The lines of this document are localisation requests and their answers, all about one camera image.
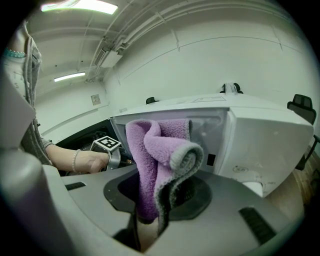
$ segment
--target forearm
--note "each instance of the forearm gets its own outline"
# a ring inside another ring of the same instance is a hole
[[[76,151],[62,148],[56,145],[46,147],[46,152],[53,166],[58,170],[72,172],[72,164]],[[107,153],[80,151],[74,162],[74,167],[77,172],[97,173],[107,166],[109,155]]]

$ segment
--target purple towel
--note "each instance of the purple towel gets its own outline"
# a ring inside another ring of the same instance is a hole
[[[162,202],[175,206],[177,187],[201,166],[203,149],[190,142],[191,121],[135,120],[126,125],[126,137],[139,171],[137,213],[145,222],[159,217],[164,226],[166,208]],[[162,189],[170,183],[168,198]]]

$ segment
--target rectangular light fixture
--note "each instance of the rectangular light fixture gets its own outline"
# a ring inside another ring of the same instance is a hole
[[[74,2],[74,0],[69,0],[64,3],[44,4],[41,6],[41,11],[47,12],[58,9],[84,9],[106,14],[113,14],[116,9],[118,9],[118,6],[114,4],[99,0],[79,0],[76,4],[73,4]]]
[[[68,75],[65,75],[65,76],[61,76],[61,77],[55,78],[54,81],[55,82],[59,82],[61,80],[65,80],[65,79],[69,79],[69,78],[81,77],[81,76],[84,76],[85,74],[86,74],[86,72],[81,72],[81,73],[76,73],[76,74],[68,74]]]

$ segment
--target hand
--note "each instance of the hand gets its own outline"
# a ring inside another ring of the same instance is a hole
[[[109,163],[109,155],[94,151],[80,151],[75,158],[75,170],[83,173],[98,173]]]

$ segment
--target ceiling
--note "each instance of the ceiling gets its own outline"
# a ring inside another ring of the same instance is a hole
[[[99,46],[106,45],[125,54],[124,48],[151,29],[192,11],[224,8],[227,4],[237,8],[250,5],[250,8],[284,16],[282,11],[265,0],[100,1],[117,5],[118,9],[113,14],[82,9],[36,10],[28,19],[28,32],[42,54],[38,96],[72,83],[99,81],[106,71],[92,64]],[[86,72],[86,76],[54,82],[54,78],[77,72]]]

